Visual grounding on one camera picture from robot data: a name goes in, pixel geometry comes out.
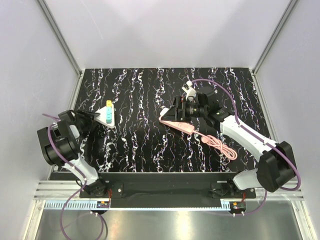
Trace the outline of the dark teal dual USB charger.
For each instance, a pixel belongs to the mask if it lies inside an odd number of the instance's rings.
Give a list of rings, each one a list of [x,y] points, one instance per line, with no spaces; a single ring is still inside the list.
[[[112,115],[106,115],[105,121],[107,124],[111,124],[113,121]]]

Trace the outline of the light teal USB-C charger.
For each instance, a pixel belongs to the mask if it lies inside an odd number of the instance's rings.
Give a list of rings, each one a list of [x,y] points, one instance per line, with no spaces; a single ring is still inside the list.
[[[105,109],[106,115],[112,115],[113,109],[111,106],[107,106]]]

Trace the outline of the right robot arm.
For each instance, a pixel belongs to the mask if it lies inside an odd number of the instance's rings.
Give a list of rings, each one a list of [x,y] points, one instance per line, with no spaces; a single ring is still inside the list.
[[[164,108],[159,121],[188,135],[196,134],[192,118],[202,118],[219,133],[245,148],[258,162],[257,169],[236,174],[227,185],[228,195],[239,198],[250,188],[273,193],[297,177],[293,149],[289,143],[269,139],[242,122],[235,113],[220,106],[212,87],[199,90],[184,85],[185,96],[176,96],[170,108]]]

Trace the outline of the white triangular socket adapter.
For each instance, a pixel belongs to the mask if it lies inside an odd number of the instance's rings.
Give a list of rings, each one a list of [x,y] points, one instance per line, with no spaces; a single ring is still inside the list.
[[[97,116],[94,120],[110,129],[114,129],[115,126],[115,109],[112,101],[107,100],[106,105],[95,112]]]

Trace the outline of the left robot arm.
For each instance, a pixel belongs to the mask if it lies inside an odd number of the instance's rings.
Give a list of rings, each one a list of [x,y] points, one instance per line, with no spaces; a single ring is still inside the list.
[[[56,123],[37,131],[45,161],[53,166],[70,171],[82,191],[91,197],[103,198],[108,193],[108,184],[98,171],[82,157],[77,139],[89,133],[94,120],[100,114],[84,110],[66,110],[58,114]]]

